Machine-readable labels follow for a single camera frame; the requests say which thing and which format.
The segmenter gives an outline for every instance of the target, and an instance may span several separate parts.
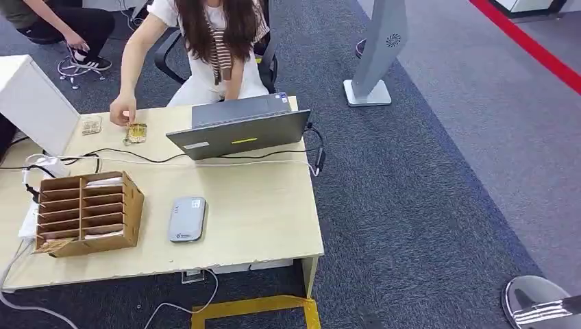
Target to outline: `black pants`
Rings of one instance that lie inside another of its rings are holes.
[[[87,42],[90,47],[89,52],[81,51],[87,56],[87,60],[96,59],[115,28],[113,15],[102,9],[83,8],[82,0],[52,0],[49,5],[60,19]],[[34,39],[54,39],[54,42],[64,40],[57,29],[41,18],[32,26],[18,29],[18,31],[33,41]]]

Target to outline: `woman's hand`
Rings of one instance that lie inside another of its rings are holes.
[[[116,125],[125,127],[135,121],[137,101],[132,93],[121,93],[109,107],[109,120]]]
[[[69,29],[69,31],[63,34],[63,36],[64,39],[66,40],[66,43],[68,43],[71,48],[89,51],[90,48],[87,42],[83,38],[81,38],[81,36],[77,34],[77,32],[73,31],[72,29]]]

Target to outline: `cardboard organizer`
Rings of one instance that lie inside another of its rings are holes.
[[[121,180],[87,185],[112,178]],[[134,247],[143,200],[125,172],[43,180],[34,253],[63,257]]]

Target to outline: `yellow floor tape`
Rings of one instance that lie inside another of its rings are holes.
[[[192,329],[204,329],[207,319],[218,319],[221,317],[233,317],[236,315],[268,312],[270,310],[286,310],[299,307],[302,307],[305,312],[307,329],[321,329],[319,312],[317,312],[317,303],[312,299],[288,295],[210,304],[205,310],[192,315]],[[201,306],[196,306],[193,310],[196,311],[200,308]]]

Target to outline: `desk leg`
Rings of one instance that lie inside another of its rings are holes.
[[[317,272],[317,263],[319,257],[303,258],[301,262],[303,263],[303,278],[305,280],[305,292],[307,298],[310,298],[312,293],[312,286],[314,285],[314,275]]]

